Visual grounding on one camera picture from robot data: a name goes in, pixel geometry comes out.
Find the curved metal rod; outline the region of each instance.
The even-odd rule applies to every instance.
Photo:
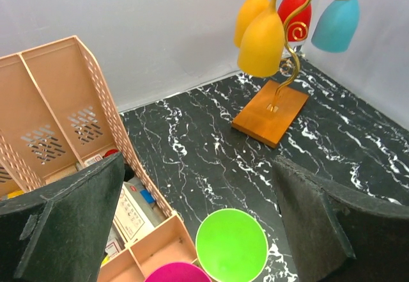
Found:
[[[297,56],[297,54],[295,53],[295,51],[289,46],[288,43],[288,31],[289,31],[289,22],[292,20],[293,17],[295,17],[296,15],[298,15],[300,12],[302,12],[304,9],[306,9],[308,7],[308,5],[311,3],[312,0],[306,0],[305,3],[301,6],[299,6],[296,10],[294,10],[288,17],[287,19],[284,21],[284,30],[285,30],[285,43],[284,46],[287,49],[287,51],[291,54],[291,57],[293,58],[294,62],[293,62],[293,73],[292,75],[284,82],[282,82],[276,89],[274,97],[273,97],[273,102],[271,104],[271,111],[275,110],[275,106],[277,105],[277,101],[279,99],[279,95],[281,90],[290,85],[298,76],[298,73],[300,72],[300,60]]]

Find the marble table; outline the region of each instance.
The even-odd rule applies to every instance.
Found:
[[[239,74],[122,117],[148,174],[193,239],[209,213],[239,208],[261,223],[270,245],[256,281],[298,281],[272,190],[274,157],[409,205],[409,133],[302,60],[291,86],[311,97],[273,150],[231,128],[265,83]]]

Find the gray wall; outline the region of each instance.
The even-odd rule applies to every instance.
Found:
[[[126,110],[237,70],[232,41],[243,1],[0,0],[0,55],[78,35]],[[317,1],[315,19],[329,4]],[[409,128],[409,0],[359,1],[362,20],[349,51],[322,53],[306,43],[307,57]]]

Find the gold metal stand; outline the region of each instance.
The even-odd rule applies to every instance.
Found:
[[[300,60],[295,51],[289,46],[288,32],[290,27],[294,25],[289,24],[289,22],[307,8],[311,1],[306,0],[283,23],[286,34],[284,46],[291,54],[291,57],[282,59],[281,68],[285,72],[292,70],[291,76],[281,84],[268,81],[232,122],[232,127],[235,129],[272,148],[278,145],[281,137],[283,137],[308,99],[308,95],[305,93],[288,87],[300,72]],[[308,37],[309,30],[304,23],[298,23],[298,27],[293,32],[295,31],[299,31],[300,34],[305,33],[304,36],[297,38],[297,41],[305,40]]]

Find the magenta cup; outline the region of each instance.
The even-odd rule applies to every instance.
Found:
[[[163,265],[152,272],[145,282],[212,282],[199,267],[183,262]]]

